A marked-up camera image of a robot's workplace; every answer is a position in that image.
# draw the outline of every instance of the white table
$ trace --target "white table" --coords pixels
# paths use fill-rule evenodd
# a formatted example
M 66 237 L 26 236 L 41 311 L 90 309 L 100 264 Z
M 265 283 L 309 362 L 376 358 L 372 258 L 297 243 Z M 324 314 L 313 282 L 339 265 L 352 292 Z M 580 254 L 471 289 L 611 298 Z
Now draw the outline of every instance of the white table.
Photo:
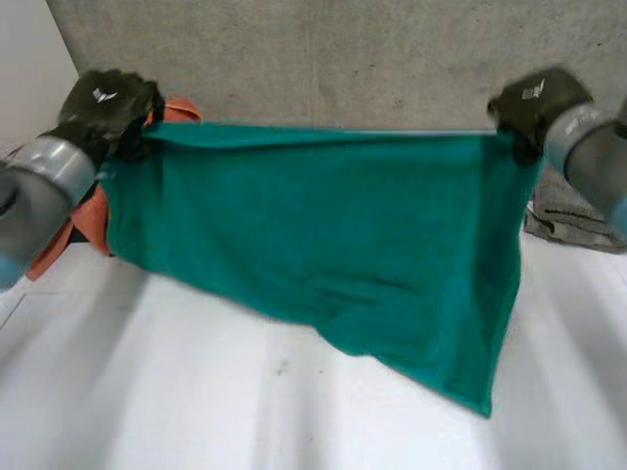
M 0 468 L 627 468 L 627 258 L 523 235 L 485 420 L 310 328 L 70 246 L 0 298 Z

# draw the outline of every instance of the gray robot arm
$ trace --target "gray robot arm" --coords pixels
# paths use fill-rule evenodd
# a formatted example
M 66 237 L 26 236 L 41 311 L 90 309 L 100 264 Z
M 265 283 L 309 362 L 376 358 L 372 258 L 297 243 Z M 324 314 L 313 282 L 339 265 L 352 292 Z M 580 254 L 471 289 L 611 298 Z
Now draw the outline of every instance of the gray robot arm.
M 163 120 L 157 84 L 119 70 L 89 71 L 75 84 L 59 125 L 0 167 L 0 291 L 11 287 L 94 184 L 107 158 L 142 157 L 149 113 Z
M 618 117 L 590 103 L 564 112 L 549 129 L 544 153 L 627 238 L 627 103 Z
M 500 131 L 514 133 L 520 165 L 544 154 L 627 238 L 627 102 L 619 116 L 600 110 L 572 74 L 556 67 L 507 85 L 488 113 Z
M 43 135 L 0 170 L 0 289 L 13 285 L 68 219 L 96 178 L 74 143 Z

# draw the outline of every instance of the gray cloth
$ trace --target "gray cloth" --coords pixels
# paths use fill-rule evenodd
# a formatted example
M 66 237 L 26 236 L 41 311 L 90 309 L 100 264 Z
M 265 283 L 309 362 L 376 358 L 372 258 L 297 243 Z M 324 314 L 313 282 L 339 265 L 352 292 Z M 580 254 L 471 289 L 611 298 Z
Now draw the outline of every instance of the gray cloth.
M 545 240 L 603 252 L 627 251 L 627 240 L 618 237 L 603 216 L 549 166 L 533 191 L 524 231 Z

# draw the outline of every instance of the concrete wall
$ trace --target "concrete wall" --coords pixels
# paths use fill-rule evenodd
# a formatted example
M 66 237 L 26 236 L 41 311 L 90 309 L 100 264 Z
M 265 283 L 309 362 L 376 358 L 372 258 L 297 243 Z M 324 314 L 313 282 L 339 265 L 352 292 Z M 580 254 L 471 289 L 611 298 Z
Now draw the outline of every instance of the concrete wall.
M 483 126 L 489 96 L 566 63 L 617 107 L 624 0 L 48 0 L 79 71 L 187 88 L 207 118 Z

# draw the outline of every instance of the teal cloth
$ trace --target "teal cloth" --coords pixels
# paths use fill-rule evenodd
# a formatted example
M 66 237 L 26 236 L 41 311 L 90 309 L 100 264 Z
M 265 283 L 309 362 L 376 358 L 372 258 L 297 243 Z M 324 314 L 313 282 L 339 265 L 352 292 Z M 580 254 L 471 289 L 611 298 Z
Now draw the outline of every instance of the teal cloth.
M 114 253 L 490 415 L 538 172 L 506 136 L 177 123 L 145 138 L 162 150 L 103 181 Z

